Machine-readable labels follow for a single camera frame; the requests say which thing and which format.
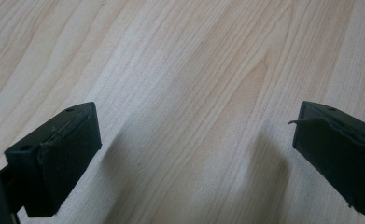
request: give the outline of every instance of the black clamp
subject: black clamp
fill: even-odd
[[[365,215],[365,123],[344,112],[303,102],[293,139],[296,148]]]
[[[97,150],[101,136],[94,103],[75,105],[50,119],[5,151],[0,171],[0,223],[57,213]]]

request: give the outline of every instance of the light wood surface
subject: light wood surface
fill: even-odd
[[[292,148],[303,100],[365,121],[365,0],[0,1],[0,168],[71,105],[103,139],[22,223],[365,223]]]

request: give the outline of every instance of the black plastic housing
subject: black plastic housing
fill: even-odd
[[[50,119],[6,150],[13,189],[10,210],[29,217],[51,217],[101,148],[94,103],[75,105]]]
[[[326,105],[303,102],[293,147],[365,215],[365,122]]]

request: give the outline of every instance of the wood grain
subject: wood grain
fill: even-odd
[[[365,0],[0,1],[0,167],[82,102],[104,143],[22,223],[365,223],[292,149],[303,100],[365,121]]]

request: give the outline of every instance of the screw hole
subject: screw hole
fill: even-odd
[[[20,148],[20,150],[21,151],[27,151],[27,150],[29,150],[29,149],[31,149],[31,148],[33,148],[34,147],[34,145],[25,145],[25,146],[22,146],[21,148]]]

